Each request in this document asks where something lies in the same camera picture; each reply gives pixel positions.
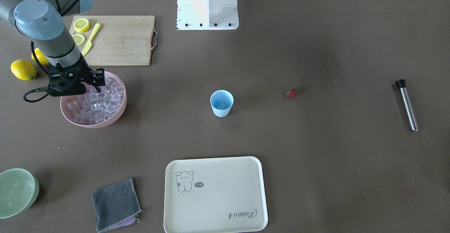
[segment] cartoon drawing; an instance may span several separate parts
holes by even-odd
[[[178,185],[178,191],[180,193],[182,192],[189,192],[192,189],[192,181],[193,181],[193,175],[194,171],[177,171],[175,172],[176,178],[176,185]]]

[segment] strawberry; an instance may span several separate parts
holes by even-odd
[[[289,91],[286,92],[286,95],[288,97],[295,97],[295,90],[294,89],[290,89]]]

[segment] wooden cutting board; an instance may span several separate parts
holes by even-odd
[[[73,23],[79,18],[88,19],[90,24],[89,31],[79,33],[85,36],[85,43],[95,23],[102,25],[85,55],[89,66],[150,65],[155,16],[76,15],[69,29],[71,34],[77,33]],[[78,46],[80,51],[85,43]]]

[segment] lemon half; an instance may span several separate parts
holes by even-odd
[[[75,44],[77,46],[80,46],[81,44],[83,44],[85,42],[85,37],[82,34],[76,33],[72,36],[73,41],[75,42]]]
[[[89,20],[87,20],[87,19],[85,19],[85,18],[77,19],[77,20],[73,23],[73,28],[74,28],[75,31],[77,31],[78,33],[84,33],[84,32],[87,32],[87,31],[90,29]]]
[[[42,53],[42,51],[38,47],[34,49],[34,53],[36,54],[37,60],[40,62],[40,64],[42,64],[42,65],[48,65],[49,64],[49,61],[48,61],[47,57],[44,56],[44,54]],[[31,59],[33,61],[36,61],[36,60],[34,60],[33,53],[31,53]]]
[[[11,71],[14,76],[22,80],[31,80],[36,77],[36,67],[28,60],[19,59],[11,63]]]

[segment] green bowl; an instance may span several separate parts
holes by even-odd
[[[27,210],[36,200],[39,183],[24,169],[9,169],[0,174],[0,219]]]

